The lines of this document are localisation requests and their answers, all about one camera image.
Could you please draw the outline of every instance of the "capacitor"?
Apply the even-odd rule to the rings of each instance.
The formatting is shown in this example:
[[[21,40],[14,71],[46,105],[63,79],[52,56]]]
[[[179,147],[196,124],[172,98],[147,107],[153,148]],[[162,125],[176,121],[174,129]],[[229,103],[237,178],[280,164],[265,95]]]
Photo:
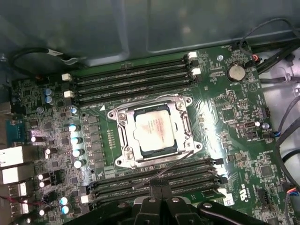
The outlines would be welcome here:
[[[263,123],[263,124],[262,124],[262,128],[263,128],[264,130],[267,130],[267,129],[270,128],[270,124],[269,124],[269,123]]]
[[[38,178],[39,180],[43,180],[43,179],[46,179],[46,178],[48,178],[48,177],[50,177],[50,173],[48,173],[48,172],[41,173],[41,174],[39,174],[39,175],[37,176],[37,178]]]
[[[73,150],[73,152],[72,152],[72,155],[74,156],[74,157],[79,157],[79,156],[81,156],[83,154],[83,150],[82,149],[75,149],[75,150]]]
[[[56,148],[46,149],[46,150],[45,150],[45,153],[46,153],[47,155],[51,155],[51,154],[57,153],[57,149],[56,149]]]
[[[72,108],[72,109],[71,109],[71,113],[74,114],[74,115],[77,115],[77,111],[78,111],[78,110],[77,110],[76,108]]]
[[[80,137],[73,137],[71,138],[71,144],[80,144],[82,139]]]
[[[85,165],[85,161],[83,161],[83,160],[77,160],[77,161],[74,162],[74,167],[76,169],[79,169],[79,168],[81,168],[84,165]]]
[[[232,82],[242,81],[246,76],[246,71],[239,63],[233,63],[226,72],[227,78]]]
[[[62,214],[68,214],[71,211],[71,205],[65,205],[61,208],[61,213]]]
[[[45,102],[48,103],[48,104],[50,104],[50,105],[53,105],[55,103],[55,99],[52,98],[51,96],[47,96],[45,98]]]
[[[69,200],[70,200],[70,197],[69,197],[69,196],[62,197],[62,198],[60,199],[60,204],[61,204],[61,205],[67,205],[68,202],[69,202]]]
[[[43,107],[38,107],[37,108],[37,113],[38,114],[42,114],[44,112],[44,108]]]
[[[43,209],[41,209],[39,211],[39,215],[42,217],[44,216],[47,212],[49,212],[51,210],[51,206],[50,205],[46,205]]]
[[[50,88],[47,88],[45,90],[45,95],[46,96],[53,96],[54,95],[54,91],[52,91]]]
[[[49,180],[44,180],[44,181],[40,182],[39,187],[40,187],[40,188],[44,188],[44,187],[46,187],[46,186],[48,186],[48,185],[50,185],[50,184],[51,184],[51,181],[49,181]]]
[[[37,136],[31,137],[31,142],[43,142],[43,141],[44,141],[43,137],[37,137]]]
[[[79,125],[77,125],[77,124],[70,124],[70,126],[69,126],[69,131],[70,132],[74,132],[74,131],[78,131],[78,130],[80,130],[80,126]]]

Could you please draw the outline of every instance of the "blue capacitor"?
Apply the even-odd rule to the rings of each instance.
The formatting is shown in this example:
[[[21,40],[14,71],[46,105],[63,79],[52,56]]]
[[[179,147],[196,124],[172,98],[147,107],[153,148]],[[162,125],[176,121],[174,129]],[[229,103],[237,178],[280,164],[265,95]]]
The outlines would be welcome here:
[[[45,95],[46,96],[53,96],[54,95],[54,91],[52,91],[50,88],[47,88],[45,90]]]
[[[53,105],[54,102],[55,102],[55,100],[51,96],[47,96],[45,98],[45,102],[48,103],[48,104],[50,104],[50,105]]]

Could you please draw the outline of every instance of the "electrolytic capacitor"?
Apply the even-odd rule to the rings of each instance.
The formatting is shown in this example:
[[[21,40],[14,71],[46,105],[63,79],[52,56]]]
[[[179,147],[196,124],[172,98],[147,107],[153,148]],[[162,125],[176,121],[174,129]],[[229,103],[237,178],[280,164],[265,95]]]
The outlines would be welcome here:
[[[46,205],[43,209],[41,209],[39,211],[39,215],[42,217],[44,216],[47,212],[49,212],[51,210],[51,206],[50,205]]]
[[[50,185],[50,184],[51,184],[51,181],[49,181],[49,180],[44,180],[44,181],[40,182],[39,187],[40,187],[40,188],[44,188],[44,187],[46,187],[46,186],[48,186],[48,185]]]
[[[68,202],[69,202],[69,200],[70,200],[70,197],[69,197],[69,196],[62,197],[62,198],[60,199],[60,204],[61,204],[61,205],[67,205]]]
[[[73,150],[73,152],[72,152],[72,155],[74,156],[74,157],[79,157],[79,156],[81,156],[83,154],[83,150],[82,149],[75,149],[75,150]]]
[[[66,215],[71,212],[71,209],[71,205],[65,205],[61,208],[61,213]]]
[[[53,96],[54,95],[54,91],[52,91],[50,88],[47,88],[45,90],[45,95],[46,96]]]
[[[50,104],[50,105],[53,105],[55,103],[55,99],[52,98],[51,96],[47,96],[45,98],[45,102],[48,103],[48,104]]]
[[[82,138],[80,137],[71,138],[71,144],[80,144],[81,142],[82,142]]]
[[[48,173],[48,172],[41,173],[41,174],[39,174],[39,175],[37,176],[37,178],[38,178],[39,180],[43,180],[43,179],[46,179],[46,178],[48,178],[48,177],[50,177],[50,173]]]
[[[31,137],[31,142],[43,142],[43,141],[44,141],[43,137],[37,137],[37,136]]]
[[[74,167],[76,169],[79,169],[79,168],[81,168],[84,165],[85,165],[85,161],[84,160],[77,160],[77,161],[74,162]]]
[[[47,155],[51,155],[51,154],[57,153],[57,149],[56,149],[56,148],[46,149],[46,150],[45,150],[45,153],[46,153]]]
[[[74,131],[79,131],[80,130],[80,126],[77,124],[70,124],[69,126],[69,131],[70,132],[74,132]]]
[[[77,115],[78,110],[76,108],[72,108],[71,109],[71,113],[74,115]]]

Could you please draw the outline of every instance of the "screw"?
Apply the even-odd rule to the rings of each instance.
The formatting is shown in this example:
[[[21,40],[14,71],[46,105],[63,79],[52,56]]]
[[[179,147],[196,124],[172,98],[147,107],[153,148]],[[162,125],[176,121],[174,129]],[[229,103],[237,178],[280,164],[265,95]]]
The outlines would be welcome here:
[[[120,205],[118,205],[118,208],[124,208],[124,207],[125,207],[124,203],[121,203]]]
[[[217,56],[217,60],[218,60],[218,61],[223,61],[223,59],[224,59],[224,56],[223,56],[223,55],[218,55],[218,56]]]
[[[174,203],[177,203],[179,201],[180,201],[179,198],[172,198],[172,202],[174,202]]]
[[[183,104],[181,102],[176,103],[176,108],[177,109],[182,109],[183,108]]]
[[[212,207],[212,205],[210,203],[208,203],[208,202],[204,203],[203,206],[205,208],[211,208]]]
[[[126,119],[126,115],[124,113],[120,113],[118,115],[118,118],[119,118],[119,120],[124,120],[124,119]]]

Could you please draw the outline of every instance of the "cable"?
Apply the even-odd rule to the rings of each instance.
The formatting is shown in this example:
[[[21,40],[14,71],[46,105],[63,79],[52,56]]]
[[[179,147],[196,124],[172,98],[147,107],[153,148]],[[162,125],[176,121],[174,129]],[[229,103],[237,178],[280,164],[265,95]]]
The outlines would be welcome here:
[[[288,117],[288,115],[290,114],[291,110],[294,108],[294,106],[300,101],[300,96],[297,96],[288,106],[288,108],[285,111],[285,114],[283,115],[281,122],[279,124],[278,127],[278,131],[275,134],[278,134],[279,132],[282,132],[282,127],[285,123],[286,118]]]
[[[284,83],[284,82],[286,82],[286,78],[283,76],[283,77],[277,77],[277,78],[272,78],[272,79],[260,79],[260,82],[261,83]],[[300,77],[291,76],[291,80],[288,82],[299,83]]]
[[[278,138],[275,144],[275,157],[277,158],[278,164],[282,169],[283,173],[287,177],[287,179],[296,187],[297,190],[300,190],[299,184],[295,181],[295,179],[291,176],[290,172],[287,170],[285,163],[283,162],[280,155],[280,145],[296,130],[300,127],[300,117],[296,119],[288,129]]]
[[[289,217],[289,202],[290,202],[290,194],[286,193],[285,196],[285,219],[288,225],[291,225],[290,217]]]
[[[31,53],[45,53],[45,54],[48,54],[48,55],[51,55],[51,56],[58,57],[62,62],[64,62],[68,66],[76,65],[76,64],[77,64],[78,67],[81,66],[81,64],[78,63],[78,60],[79,60],[78,58],[70,57],[70,56],[68,56],[64,53],[61,53],[61,52],[58,52],[58,51],[55,51],[55,50],[52,50],[52,49],[48,49],[48,48],[23,48],[23,49],[18,50],[16,52],[10,53],[8,58],[7,58],[8,63],[13,69],[18,71],[19,73],[27,75],[31,78],[41,80],[42,79],[41,76],[36,75],[36,74],[26,70],[26,69],[20,68],[15,64],[15,61],[17,59],[19,59],[20,57],[22,57],[24,55],[31,54]]]
[[[294,150],[294,151],[291,151],[289,153],[287,153],[283,158],[282,158],[282,161],[284,163],[287,162],[287,160],[289,160],[291,157],[293,157],[294,155],[297,155],[297,154],[300,154],[300,149],[297,149],[297,150]]]
[[[176,166],[178,163],[180,163],[182,160],[186,159],[188,156],[190,156],[191,154],[194,153],[194,150],[190,151],[188,154],[186,154],[184,157],[182,157],[181,159],[178,159],[174,164],[172,164],[171,166],[163,169],[161,172],[159,172],[158,174],[155,174],[154,176],[150,177],[148,180],[146,180],[143,183],[139,183],[135,186],[132,187],[133,190],[137,190],[138,188],[142,188],[145,184],[149,183],[151,180],[155,179],[156,177],[159,177],[160,175],[162,175],[163,173],[167,172],[168,170],[172,169],[174,166]]]
[[[276,21],[283,21],[285,23],[287,23],[287,25],[292,29],[292,32],[294,33],[294,35],[300,39],[300,33],[296,30],[296,28],[292,25],[292,23],[287,20],[286,18],[283,18],[283,17],[277,17],[277,18],[273,18],[273,19],[270,19],[266,22],[263,22],[259,25],[257,25],[256,27],[252,28],[242,39],[241,41],[239,42],[239,49],[241,50],[241,52],[243,52],[244,54],[246,55],[250,55],[251,57],[253,57],[253,53],[251,52],[248,52],[247,50],[243,49],[242,48],[242,44],[244,41],[246,41],[246,38],[252,34],[254,31],[256,31],[257,29],[269,24],[269,23],[272,23],[272,22],[276,22]]]
[[[18,200],[15,198],[11,198],[11,197],[5,197],[5,196],[0,196],[0,198],[4,199],[4,200],[8,200],[11,203],[20,203],[20,204],[27,204],[27,205],[43,205],[43,202],[27,202],[27,201],[22,201],[22,200]]]

